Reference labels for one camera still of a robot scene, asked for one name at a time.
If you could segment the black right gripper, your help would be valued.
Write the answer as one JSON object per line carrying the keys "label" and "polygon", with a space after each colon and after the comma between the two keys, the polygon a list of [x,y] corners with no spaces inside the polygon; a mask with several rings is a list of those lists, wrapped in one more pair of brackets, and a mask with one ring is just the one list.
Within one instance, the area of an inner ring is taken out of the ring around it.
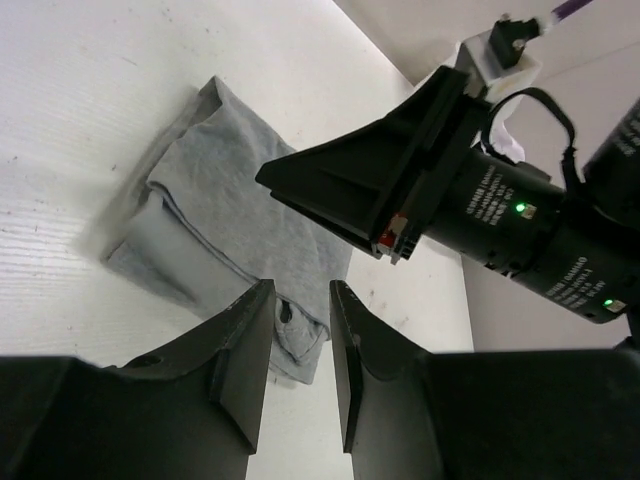
{"label": "black right gripper", "polygon": [[467,82],[440,67],[383,118],[270,161],[256,181],[369,256],[407,260],[487,116]]}

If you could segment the grey tank top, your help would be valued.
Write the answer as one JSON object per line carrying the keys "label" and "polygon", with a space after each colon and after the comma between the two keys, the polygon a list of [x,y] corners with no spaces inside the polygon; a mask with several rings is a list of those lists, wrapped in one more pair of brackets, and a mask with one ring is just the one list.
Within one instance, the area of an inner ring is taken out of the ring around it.
{"label": "grey tank top", "polygon": [[314,380],[331,281],[352,248],[256,180],[290,146],[218,77],[194,91],[79,239],[80,251],[200,319],[261,279],[276,288],[270,367]]}

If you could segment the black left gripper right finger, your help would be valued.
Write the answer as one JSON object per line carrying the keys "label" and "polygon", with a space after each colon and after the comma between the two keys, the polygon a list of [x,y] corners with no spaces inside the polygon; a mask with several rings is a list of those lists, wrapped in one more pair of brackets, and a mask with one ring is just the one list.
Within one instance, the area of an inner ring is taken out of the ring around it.
{"label": "black left gripper right finger", "polygon": [[330,285],[342,444],[358,479],[635,479],[639,354],[431,353]]}

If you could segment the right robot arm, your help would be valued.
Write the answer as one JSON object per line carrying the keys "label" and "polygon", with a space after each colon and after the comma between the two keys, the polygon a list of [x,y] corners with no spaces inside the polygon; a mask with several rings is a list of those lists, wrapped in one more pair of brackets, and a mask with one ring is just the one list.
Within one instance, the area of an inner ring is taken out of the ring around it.
{"label": "right robot arm", "polygon": [[271,196],[353,247],[392,262],[428,237],[579,317],[625,317],[639,345],[639,191],[631,176],[580,178],[575,147],[564,186],[499,153],[499,107],[442,66],[380,120],[263,165]]}

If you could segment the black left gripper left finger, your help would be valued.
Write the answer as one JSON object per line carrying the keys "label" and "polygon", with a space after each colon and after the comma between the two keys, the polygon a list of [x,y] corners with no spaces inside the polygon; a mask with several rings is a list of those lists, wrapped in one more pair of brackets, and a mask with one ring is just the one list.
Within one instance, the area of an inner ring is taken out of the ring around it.
{"label": "black left gripper left finger", "polygon": [[242,479],[256,452],[275,318],[262,280],[123,367],[1,361],[5,479]]}

